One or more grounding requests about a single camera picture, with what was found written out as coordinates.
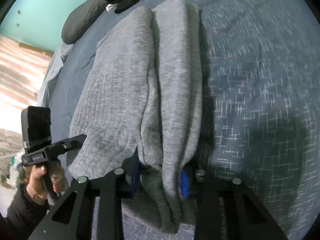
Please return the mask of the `person's left hand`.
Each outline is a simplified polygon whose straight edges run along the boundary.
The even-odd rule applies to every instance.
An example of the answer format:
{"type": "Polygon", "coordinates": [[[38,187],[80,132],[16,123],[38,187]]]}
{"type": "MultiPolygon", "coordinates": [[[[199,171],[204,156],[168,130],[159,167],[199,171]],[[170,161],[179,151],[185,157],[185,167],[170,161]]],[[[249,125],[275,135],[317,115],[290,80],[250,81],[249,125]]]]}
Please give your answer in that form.
{"type": "Polygon", "coordinates": [[[49,161],[46,165],[33,165],[26,191],[31,200],[40,205],[44,205],[48,199],[49,190],[46,189],[43,179],[47,173],[55,193],[65,192],[69,187],[61,161],[49,161]]]}

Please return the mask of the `black sleeve left forearm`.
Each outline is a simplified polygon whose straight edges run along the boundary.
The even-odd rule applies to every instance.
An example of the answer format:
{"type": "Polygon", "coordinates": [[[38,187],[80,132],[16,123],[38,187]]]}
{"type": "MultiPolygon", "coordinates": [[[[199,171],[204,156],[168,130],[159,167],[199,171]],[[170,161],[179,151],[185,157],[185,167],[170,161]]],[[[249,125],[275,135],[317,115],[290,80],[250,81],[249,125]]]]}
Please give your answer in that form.
{"type": "Polygon", "coordinates": [[[1,239],[28,239],[45,217],[48,202],[38,204],[27,193],[27,185],[21,184],[7,211],[1,215],[1,239]]]}

